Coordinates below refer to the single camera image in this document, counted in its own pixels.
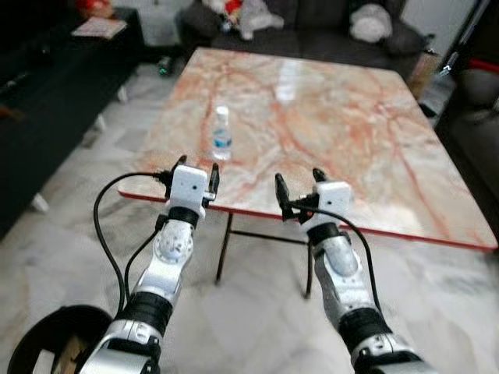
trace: black bucket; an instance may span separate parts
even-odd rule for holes
[[[73,336],[88,344],[87,353],[102,338],[112,318],[102,309],[88,305],[60,308],[43,318],[17,345],[8,374],[32,374],[42,349],[55,354],[55,361]]]

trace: bottle label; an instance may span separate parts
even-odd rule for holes
[[[213,132],[213,144],[217,148],[229,148],[232,144],[232,138],[224,129],[218,129]]]

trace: marble floor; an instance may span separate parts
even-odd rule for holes
[[[90,132],[41,191],[46,214],[28,210],[0,248],[0,372],[20,338],[61,305],[98,305],[111,314],[118,288],[92,222],[101,187],[133,169],[147,130],[175,77],[142,65],[127,84],[129,102],[104,112],[108,129]],[[110,193],[104,234],[118,261],[150,234],[161,204]],[[303,300],[306,250],[232,237],[220,286],[213,284],[227,217],[209,211],[196,232],[193,261],[168,325],[165,373],[350,373],[348,352],[322,309],[320,287]],[[293,224],[236,217],[245,230],[297,237]],[[499,259],[441,245],[369,235],[388,324],[440,373],[499,373]],[[359,249],[359,242],[353,245]],[[148,261],[137,259],[132,281]]]

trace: wall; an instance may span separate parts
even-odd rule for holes
[[[436,34],[432,44],[445,56],[476,0],[408,0],[402,18],[423,34]]]

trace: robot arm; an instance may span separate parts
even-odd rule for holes
[[[339,221],[321,213],[310,217],[306,209],[342,215],[352,199],[351,187],[327,181],[318,169],[313,175],[313,193],[295,202],[289,201],[284,179],[276,175],[276,196],[283,220],[298,217],[309,237],[324,310],[348,348],[353,368],[359,374],[436,374],[386,324],[363,282],[363,268],[348,235],[338,230]],[[293,208],[300,212],[295,214]]]
[[[193,254],[193,232],[218,189],[218,166],[211,179],[177,164],[167,183],[168,220],[154,240],[153,257],[129,303],[111,323],[81,374],[158,374],[161,341],[179,297],[182,272]]]

